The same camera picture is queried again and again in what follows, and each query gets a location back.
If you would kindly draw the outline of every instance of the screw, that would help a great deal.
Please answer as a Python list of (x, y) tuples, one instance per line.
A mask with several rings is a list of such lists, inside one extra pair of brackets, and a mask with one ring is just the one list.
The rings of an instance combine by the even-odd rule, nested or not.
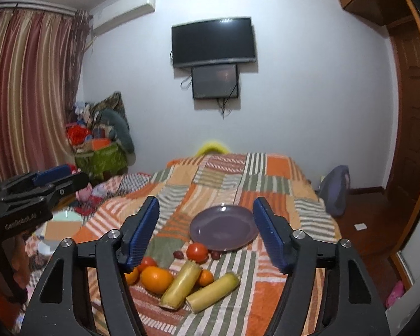
[(304, 231), (302, 231), (302, 230), (294, 230), (294, 231), (292, 232), (292, 235), (293, 235), (296, 239), (303, 239), (303, 238), (306, 236), (305, 232), (304, 232)]
[(120, 236), (120, 231), (118, 231), (118, 230), (110, 230), (108, 232), (108, 238), (109, 239), (116, 239), (118, 236)]
[(352, 247), (352, 242), (350, 240), (341, 239), (340, 243), (341, 243), (341, 246), (343, 246), (344, 248), (351, 248)]
[(63, 247), (63, 248), (68, 248), (71, 244), (73, 244), (73, 239), (71, 239), (71, 238), (67, 238), (67, 239), (63, 239), (62, 241), (61, 241), (61, 246)]

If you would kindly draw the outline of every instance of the oval plate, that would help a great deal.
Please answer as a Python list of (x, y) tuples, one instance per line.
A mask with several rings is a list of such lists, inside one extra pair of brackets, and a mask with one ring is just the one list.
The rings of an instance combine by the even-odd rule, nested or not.
[(257, 235), (252, 212), (241, 206), (210, 207), (198, 213), (190, 223), (191, 239), (204, 244), (209, 250), (236, 250)]

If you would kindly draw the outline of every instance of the white wall-mounted air conditioner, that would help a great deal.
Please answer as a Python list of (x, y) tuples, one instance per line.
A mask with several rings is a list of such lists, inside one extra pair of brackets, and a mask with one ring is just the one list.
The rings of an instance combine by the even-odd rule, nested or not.
[(155, 0), (118, 0), (94, 12), (94, 34), (101, 35), (132, 19), (154, 11)]

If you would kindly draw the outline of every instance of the yellow curved object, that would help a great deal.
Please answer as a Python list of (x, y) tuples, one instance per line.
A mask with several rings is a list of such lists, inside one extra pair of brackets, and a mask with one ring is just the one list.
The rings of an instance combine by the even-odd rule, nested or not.
[(206, 142), (196, 153), (196, 156), (206, 155), (210, 153), (227, 154), (229, 149), (217, 141)]

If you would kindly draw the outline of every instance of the bed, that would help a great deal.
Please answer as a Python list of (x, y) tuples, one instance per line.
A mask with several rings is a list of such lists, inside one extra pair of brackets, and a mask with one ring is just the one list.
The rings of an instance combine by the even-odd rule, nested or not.
[[(284, 216), (293, 228), (306, 231), (316, 240), (336, 242), (340, 238), (336, 222), (325, 212), (323, 202), (300, 168), (282, 155), (248, 153), (176, 159), (139, 187), (104, 202), (74, 236), (75, 241), (95, 240), (119, 228), (149, 195), (158, 198), (160, 217), (146, 255), (173, 274), (185, 261), (174, 259), (172, 253), (179, 249), (185, 252), (190, 241), (190, 221), (205, 208), (221, 203), (252, 210), (254, 199), (263, 196), (273, 211)], [(261, 237), (243, 249), (222, 255), (218, 261), (210, 259), (203, 267), (215, 278), (227, 271), (240, 273), (241, 285), (230, 296), (196, 315), (186, 306), (177, 312), (163, 310), (158, 306), (159, 298), (146, 292), (140, 284), (130, 288), (147, 334), (263, 335), (287, 276), (272, 266)], [(105, 335), (108, 332), (95, 269), (89, 269), (88, 280), (97, 330)], [(324, 270), (317, 269), (303, 335), (314, 332), (323, 282)]]

